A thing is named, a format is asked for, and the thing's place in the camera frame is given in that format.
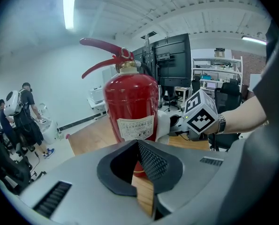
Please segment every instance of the table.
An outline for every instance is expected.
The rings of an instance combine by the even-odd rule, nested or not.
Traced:
[[[101,102],[98,102],[98,103],[95,103],[90,97],[87,98],[87,101],[89,103],[89,106],[94,109],[94,108],[97,108],[97,107],[100,107],[100,106],[103,106],[105,108],[105,101],[102,100]],[[103,114],[103,111],[102,110],[99,110],[100,111],[100,116],[98,116],[97,118],[95,118],[95,120],[98,120],[99,118],[101,117],[104,117],[106,114]]]
[[[108,117],[103,117],[72,134],[68,140],[75,155],[117,143]],[[170,137],[168,145],[209,151],[208,141],[186,141],[180,136]],[[137,188],[137,200],[139,204],[151,216],[153,207],[153,184],[146,178],[133,176],[132,185]]]
[[[186,91],[189,91],[189,90],[190,90],[190,88],[175,87],[175,91],[181,91],[181,92],[183,92],[182,104],[185,104],[185,95],[186,95]]]

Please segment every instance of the office chair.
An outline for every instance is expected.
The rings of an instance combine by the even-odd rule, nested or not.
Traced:
[[[170,107],[176,107],[180,109],[180,106],[178,106],[178,96],[175,92],[175,87],[171,86],[162,86],[162,97],[165,101],[168,101],[168,103],[164,103],[164,105],[168,106],[168,111],[170,111]]]
[[[201,87],[200,79],[201,79],[200,76],[195,75],[194,80],[191,81],[193,94],[194,94],[195,92],[197,92],[197,91],[200,89],[200,87]]]
[[[31,182],[34,180],[31,178],[32,165],[29,163],[28,158],[22,151],[19,151],[20,144],[16,147],[16,152],[21,154],[22,160],[20,162],[13,161],[6,148],[0,142],[0,180],[3,181],[5,186],[12,193],[19,195]],[[40,178],[46,172],[41,172],[38,176]],[[13,180],[17,185],[13,187],[7,180],[7,177]]]
[[[218,113],[234,110],[239,107],[242,95],[235,83],[224,82],[221,88],[214,91],[215,105]],[[211,149],[219,151],[219,148],[230,149],[232,143],[239,139],[240,134],[211,134],[208,136]]]

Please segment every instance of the fire extinguisher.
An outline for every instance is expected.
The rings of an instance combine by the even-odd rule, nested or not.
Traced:
[[[149,68],[127,48],[92,39],[82,38],[80,44],[101,48],[113,53],[113,58],[100,62],[83,75],[115,64],[118,76],[104,86],[106,110],[117,142],[133,139],[155,141],[157,130],[158,84],[151,76]],[[139,74],[137,68],[142,66],[149,75]],[[134,169],[135,176],[145,176],[139,162]]]

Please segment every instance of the fluorescent light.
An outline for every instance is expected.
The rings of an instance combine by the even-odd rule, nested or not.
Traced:
[[[74,5],[75,0],[63,0],[63,14],[66,29],[74,28]]]
[[[247,36],[242,36],[242,40],[247,40],[255,43],[260,43],[263,45],[266,45],[266,42],[260,39],[252,38],[252,37],[247,37]]]

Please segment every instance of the brick wall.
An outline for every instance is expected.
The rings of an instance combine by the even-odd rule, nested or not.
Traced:
[[[232,50],[232,56],[235,59],[240,59],[242,56],[243,62],[243,80],[245,85],[250,84],[250,74],[261,73],[265,67],[266,57],[254,55],[248,52],[234,51]],[[249,91],[248,98],[254,96],[253,92]]]

